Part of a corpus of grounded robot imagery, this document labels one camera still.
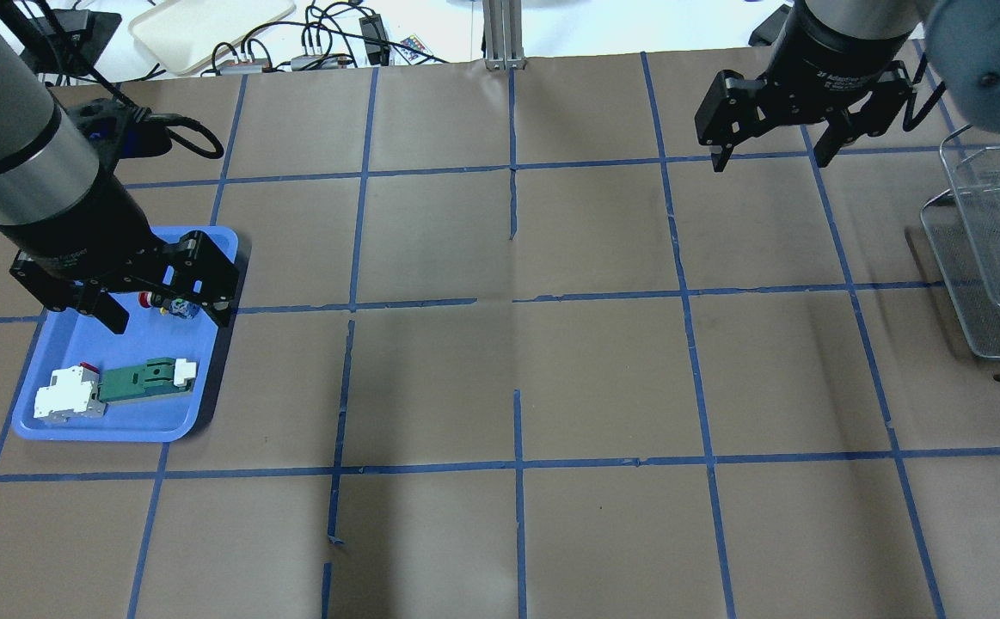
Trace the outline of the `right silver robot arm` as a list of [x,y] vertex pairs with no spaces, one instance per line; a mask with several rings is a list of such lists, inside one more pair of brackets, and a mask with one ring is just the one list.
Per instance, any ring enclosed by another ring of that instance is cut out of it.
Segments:
[[794,1],[753,79],[721,70],[695,113],[713,169],[783,126],[823,125],[819,166],[893,123],[912,131],[948,95],[1000,136],[1000,1]]

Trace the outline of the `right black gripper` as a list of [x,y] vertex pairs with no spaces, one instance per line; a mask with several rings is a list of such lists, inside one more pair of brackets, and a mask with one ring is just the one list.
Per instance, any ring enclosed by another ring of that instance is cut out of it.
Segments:
[[735,146],[775,126],[826,122],[813,145],[819,168],[862,136],[881,136],[913,86],[897,62],[898,30],[857,9],[790,9],[758,79],[720,70],[697,107],[697,141],[716,173]]

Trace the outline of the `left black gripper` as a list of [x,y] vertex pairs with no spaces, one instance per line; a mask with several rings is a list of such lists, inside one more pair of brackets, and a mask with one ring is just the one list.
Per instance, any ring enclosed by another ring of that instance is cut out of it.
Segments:
[[239,267],[212,237],[190,231],[167,250],[132,203],[84,201],[44,222],[12,226],[9,239],[19,246],[9,267],[16,283],[49,310],[74,310],[112,334],[129,325],[122,294],[180,299],[217,328],[228,328],[235,314]]

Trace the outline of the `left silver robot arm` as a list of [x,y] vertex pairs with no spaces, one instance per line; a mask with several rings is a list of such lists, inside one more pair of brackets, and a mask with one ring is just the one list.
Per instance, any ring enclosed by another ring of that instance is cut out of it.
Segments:
[[123,334],[119,294],[182,301],[227,328],[239,267],[204,231],[165,242],[114,170],[122,158],[179,144],[221,158],[220,138],[180,114],[154,113],[100,78],[109,99],[66,109],[0,34],[0,234],[15,244],[9,274],[52,312],[94,317]]

